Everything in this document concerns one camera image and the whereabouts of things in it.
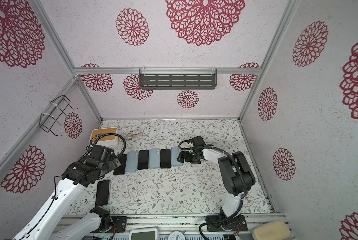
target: clock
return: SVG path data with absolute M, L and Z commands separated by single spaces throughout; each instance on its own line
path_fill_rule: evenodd
M 175 231 L 168 236 L 168 240 L 186 240 L 181 232 Z

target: light blue smartphone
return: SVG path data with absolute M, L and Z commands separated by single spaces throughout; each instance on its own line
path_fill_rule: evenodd
M 150 149 L 149 168 L 160 168 L 160 148 Z
M 172 162 L 172 166 L 174 167 L 183 165 L 182 162 L 177 161 L 180 151 L 181 150 L 178 147 L 171 148 L 171 162 Z
M 137 170 L 139 152 L 133 151 L 127 153 L 127 161 L 125 163 L 126 172 L 134 172 Z

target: white tablet device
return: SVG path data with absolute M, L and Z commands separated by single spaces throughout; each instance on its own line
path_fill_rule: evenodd
M 131 230 L 128 240 L 159 240 L 159 230 L 155 227 Z

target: robotic arm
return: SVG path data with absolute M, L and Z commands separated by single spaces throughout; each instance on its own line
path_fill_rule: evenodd
M 111 148 L 96 145 L 101 137 L 108 135 L 115 135 L 123 140 L 124 148 L 117 156 L 114 156 Z M 182 148 L 180 146 L 183 142 L 191 142 L 194 147 Z M 179 158 L 186 159 L 188 162 L 200 162 L 200 159 L 205 159 L 217 163 L 220 167 L 224 187 L 229 193 L 226 195 L 219 216 L 217 216 L 218 220 L 203 223 L 199 227 L 200 233 L 207 239 L 201 231 L 202 226 L 217 224 L 217 227 L 228 230 L 230 226 L 236 225 L 237 218 L 235 217 L 239 215 L 243 197 L 255 184 L 255 178 L 242 152 L 230 155 L 221 149 L 206 145 L 201 136 L 183 142 L 179 144 L 179 148 L 181 150 L 192 150 L 192 152 L 182 151 Z M 107 232 L 112 223 L 110 212 L 95 207 L 78 222 L 61 232 L 52 234 L 57 223 L 75 198 L 89 184 L 102 179 L 105 174 L 120 166 L 117 157 L 123 154 L 125 147 L 125 139 L 116 133 L 104 134 L 94 143 L 91 143 L 88 151 L 64 171 L 57 187 L 55 182 L 53 194 L 13 240 L 78 240 L 95 230 Z

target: storage box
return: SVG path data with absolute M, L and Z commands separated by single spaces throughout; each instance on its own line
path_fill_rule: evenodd
M 94 129 L 91 132 L 90 139 L 94 142 L 96 141 L 96 138 L 98 138 L 101 134 L 105 134 L 109 132 L 117 133 L 117 127 Z M 109 146 L 117 145 L 118 143 L 119 143 L 119 138 L 117 136 L 105 136 L 97 142 L 97 145 L 109 147 Z

